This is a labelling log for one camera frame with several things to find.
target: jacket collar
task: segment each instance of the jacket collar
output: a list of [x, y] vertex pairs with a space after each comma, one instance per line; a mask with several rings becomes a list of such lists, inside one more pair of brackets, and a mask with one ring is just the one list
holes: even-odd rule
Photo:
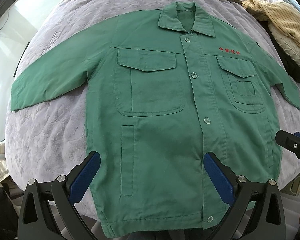
[[195, 19], [191, 31], [215, 37], [211, 16], [203, 10], [196, 2], [182, 3], [174, 2], [162, 9], [158, 26], [180, 32], [186, 32], [177, 16], [177, 5], [184, 8], [195, 9]]

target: pocket flap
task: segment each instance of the pocket flap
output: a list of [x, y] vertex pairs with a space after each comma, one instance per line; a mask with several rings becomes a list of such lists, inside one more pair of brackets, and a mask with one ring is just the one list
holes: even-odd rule
[[122, 48], [118, 50], [118, 64], [147, 72], [177, 66], [176, 56], [172, 52]]
[[252, 62], [232, 57], [217, 56], [220, 67], [236, 76], [246, 78], [256, 75]]

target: wrinkled bedspread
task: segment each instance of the wrinkled bedspread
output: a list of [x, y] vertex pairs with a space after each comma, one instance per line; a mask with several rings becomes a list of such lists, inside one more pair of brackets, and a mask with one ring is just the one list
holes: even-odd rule
[[[197, 1], [208, 13], [250, 35], [282, 65], [263, 28], [239, 4], [226, 0], [63, 0], [32, 39], [16, 76], [49, 49], [82, 29], [119, 14], [163, 8], [174, 1]], [[84, 85], [49, 102], [16, 112], [10, 112], [8, 106], [6, 159], [9, 172], [21, 189], [25, 190], [31, 178], [44, 182], [68, 174], [85, 158], [86, 92], [87, 85]], [[281, 129], [291, 133], [300, 131], [300, 111], [287, 103], [277, 89], [272, 88], [272, 96]], [[280, 189], [299, 172], [300, 161], [284, 150], [278, 180]], [[90, 189], [76, 208], [80, 214], [97, 219]]]

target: black cable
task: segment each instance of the black cable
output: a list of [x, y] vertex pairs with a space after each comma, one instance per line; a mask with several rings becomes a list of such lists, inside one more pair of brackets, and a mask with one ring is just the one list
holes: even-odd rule
[[6, 20], [6, 22], [4, 23], [4, 25], [0, 28], [0, 31], [3, 29], [3, 27], [6, 25], [6, 23], [7, 23], [7, 21], [8, 21], [8, 19], [9, 19], [9, 12], [7, 12], [8, 13], [8, 17], [7, 17], [7, 20]]

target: bed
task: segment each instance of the bed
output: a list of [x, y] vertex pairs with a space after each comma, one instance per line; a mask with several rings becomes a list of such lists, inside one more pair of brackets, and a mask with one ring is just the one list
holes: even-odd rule
[[[250, 35], [282, 65], [265, 30], [237, 3], [226, 0], [62, 0], [32, 39], [16, 77], [42, 54], [82, 29], [119, 14], [163, 8], [173, 1], [196, 1], [211, 15]], [[52, 101], [16, 112], [10, 112], [8, 106], [6, 159], [10, 174], [21, 189], [25, 190], [31, 178], [44, 182], [68, 174], [85, 158], [86, 92], [87, 85], [83, 85]], [[281, 129], [300, 132], [300, 111], [286, 102], [276, 88], [272, 88], [271, 93]], [[298, 173], [300, 160], [283, 150], [279, 189]], [[98, 219], [90, 189], [75, 206], [80, 214]]]

